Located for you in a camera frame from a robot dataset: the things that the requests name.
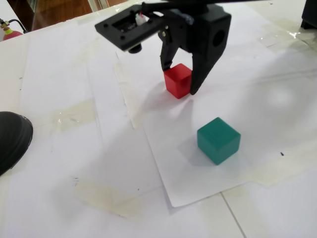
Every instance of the black hose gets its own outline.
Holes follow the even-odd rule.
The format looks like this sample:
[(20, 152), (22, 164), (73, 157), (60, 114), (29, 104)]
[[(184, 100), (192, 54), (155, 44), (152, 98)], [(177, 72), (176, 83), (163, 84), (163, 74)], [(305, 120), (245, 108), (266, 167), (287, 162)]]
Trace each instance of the black hose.
[(17, 20), (17, 19), (12, 19), (12, 20), (9, 21), (9, 23), (11, 23), (11, 22), (13, 22), (13, 21), (16, 21), (16, 22), (18, 22), (18, 23), (20, 24), (20, 26), (21, 26), (21, 28), (22, 28), (24, 34), (25, 34), (25, 33), (28, 33), (28, 31), (24, 28), (24, 26), (22, 25), (22, 23), (21, 23), (19, 20)]

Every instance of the white paper sheet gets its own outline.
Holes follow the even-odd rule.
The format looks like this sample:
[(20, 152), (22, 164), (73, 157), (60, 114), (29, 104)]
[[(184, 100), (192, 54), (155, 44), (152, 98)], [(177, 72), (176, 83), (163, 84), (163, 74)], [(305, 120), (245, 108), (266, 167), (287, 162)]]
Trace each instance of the white paper sheet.
[[(243, 175), (315, 136), (315, 83), (308, 76), (316, 53), (287, 33), (267, 45), (272, 39), (261, 41), (261, 36), (268, 39), (265, 28), (270, 33), (280, 28), (245, 5), (230, 5), (227, 10), (233, 14), (227, 48), (195, 96), (177, 100), (165, 90), (160, 49), (154, 47), (161, 45), (157, 36), (145, 41), (136, 55), (117, 52), (131, 89), (140, 98), (133, 114), (145, 115), (142, 122), (175, 207), (256, 180)], [(182, 62), (191, 67), (191, 60), (179, 50), (173, 65)], [(196, 141), (197, 130), (216, 117), (242, 135), (240, 150), (219, 166), (197, 148)]]
[(77, 23), (67, 22), (30, 37), (20, 110), (34, 127), (92, 98), (80, 36)]

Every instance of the green cube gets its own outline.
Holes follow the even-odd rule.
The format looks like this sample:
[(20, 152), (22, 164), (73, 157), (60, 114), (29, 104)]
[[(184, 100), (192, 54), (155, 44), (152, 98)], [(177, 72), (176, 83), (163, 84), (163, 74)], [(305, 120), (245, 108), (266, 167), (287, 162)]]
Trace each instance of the green cube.
[(197, 131), (198, 147), (219, 165), (239, 149), (241, 135), (222, 119), (216, 118)]

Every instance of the table surface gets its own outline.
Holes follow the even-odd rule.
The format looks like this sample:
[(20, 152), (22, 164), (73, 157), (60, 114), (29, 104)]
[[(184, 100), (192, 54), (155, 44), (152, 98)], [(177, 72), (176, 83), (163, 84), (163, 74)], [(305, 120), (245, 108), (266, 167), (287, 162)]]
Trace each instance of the table surface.
[[(101, 56), (97, 57), (93, 45), (82, 46), (83, 56), (71, 49), (75, 37), (87, 42), (94, 24), (134, 3), (131, 0), (0, 43), (0, 61), (5, 67), (0, 76), (0, 110), (23, 114), (34, 124), (34, 139), (24, 158), (0, 178), (0, 235), (313, 237), (317, 232), (314, 169), (274, 186), (246, 183), (184, 207), (170, 205), (144, 130), (134, 129), (127, 113), (112, 70), (115, 49), (106, 48), (105, 62), (98, 61)], [(296, 40), (316, 54), (316, 32), (300, 29), (304, 0), (236, 4), (247, 6), (280, 29), (278, 34), (276, 28), (259, 26), (267, 31), (263, 44), (282, 50), (289, 38), (280, 33), (300, 32)], [(61, 49), (54, 48), (63, 34), (59, 29), (65, 27), (74, 31), (74, 38), (69, 37)], [(30, 58), (36, 50), (31, 45), (45, 40), (49, 44), (46, 48), (62, 54), (61, 62), (50, 63), (54, 56), (49, 50), (40, 59)], [(42, 60), (50, 66), (36, 68)], [(68, 60), (78, 72), (76, 80), (64, 73), (58, 76), (65, 81), (47, 85), (27, 77), (30, 71), (26, 68), (32, 68), (41, 78), (50, 70), (58, 71)], [(86, 76), (83, 64), (96, 78)], [(101, 74), (109, 80), (98, 79)], [(77, 101), (83, 103), (74, 107), (72, 102)], [(27, 102), (36, 108), (30, 108)], [(58, 113), (76, 115), (83, 123), (73, 125)], [(56, 120), (63, 123), (56, 126)], [(105, 154), (105, 150), (113, 145), (113, 138), (117, 143), (110, 153), (115, 159), (106, 160), (109, 152)], [(130, 140), (138, 140), (138, 147), (131, 148)]]

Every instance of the black object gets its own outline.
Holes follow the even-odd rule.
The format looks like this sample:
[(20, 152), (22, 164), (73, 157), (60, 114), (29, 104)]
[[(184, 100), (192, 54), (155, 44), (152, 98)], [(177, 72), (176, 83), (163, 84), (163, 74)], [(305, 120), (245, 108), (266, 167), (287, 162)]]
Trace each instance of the black object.
[(12, 20), (9, 21), (9, 23), (11, 23), (11, 22), (13, 22), (13, 21), (16, 21), (17, 23), (19, 23), (19, 25), (21, 26), (21, 28), (22, 28), (24, 34), (25, 34), (25, 33), (28, 33), (28, 31), (24, 28), (24, 26), (22, 25), (22, 23), (21, 23), (19, 20), (17, 20), (17, 19), (12, 19)]
[(32, 137), (33, 126), (27, 118), (0, 112), (0, 176), (22, 158)]
[(317, 0), (306, 0), (302, 19), (304, 29), (317, 28)]
[[(24, 34), (25, 34), (25, 33), (28, 33), (28, 31), (25, 29), (25, 27), (22, 25), (22, 23), (21, 23), (19, 20), (17, 20), (17, 19), (12, 19), (12, 20), (10, 20), (10, 21), (8, 21), (8, 22), (9, 22), (9, 23), (12, 23), (12, 22), (14, 22), (14, 21), (16, 21), (17, 23), (19, 23), (19, 25), (21, 26), (21, 28), (22, 28)], [(0, 25), (2, 25), (2, 24), (4, 24), (4, 23), (5, 23), (5, 21), (0, 18)]]
[[(170, 69), (178, 50), (193, 54), (190, 93), (194, 95), (221, 57), (227, 43), (231, 15), (216, 2), (249, 0), (172, 0), (142, 3), (95, 25), (97, 32), (121, 50), (137, 52), (135, 47), (158, 33), (163, 41), (160, 61), (162, 70)], [(163, 16), (154, 14), (159, 11)], [(135, 15), (142, 13), (149, 20), (137, 25)]]

